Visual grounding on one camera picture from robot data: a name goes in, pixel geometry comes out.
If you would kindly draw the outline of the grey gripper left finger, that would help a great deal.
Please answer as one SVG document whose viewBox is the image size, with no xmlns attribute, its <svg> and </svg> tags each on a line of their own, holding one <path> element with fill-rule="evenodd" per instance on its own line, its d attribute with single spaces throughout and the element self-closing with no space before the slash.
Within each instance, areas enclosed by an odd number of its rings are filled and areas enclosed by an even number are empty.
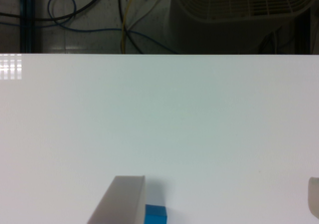
<svg viewBox="0 0 319 224">
<path fill-rule="evenodd" d="M 87 224 L 144 224 L 146 178 L 116 176 Z"/>
</svg>

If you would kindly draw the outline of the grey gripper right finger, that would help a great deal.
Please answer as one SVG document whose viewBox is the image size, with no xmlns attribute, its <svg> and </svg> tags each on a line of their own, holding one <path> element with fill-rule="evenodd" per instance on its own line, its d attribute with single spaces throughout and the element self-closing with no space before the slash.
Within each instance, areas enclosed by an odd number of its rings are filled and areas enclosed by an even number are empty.
<svg viewBox="0 0 319 224">
<path fill-rule="evenodd" d="M 308 182 L 308 207 L 313 216 L 319 219 L 319 178 L 311 177 Z"/>
</svg>

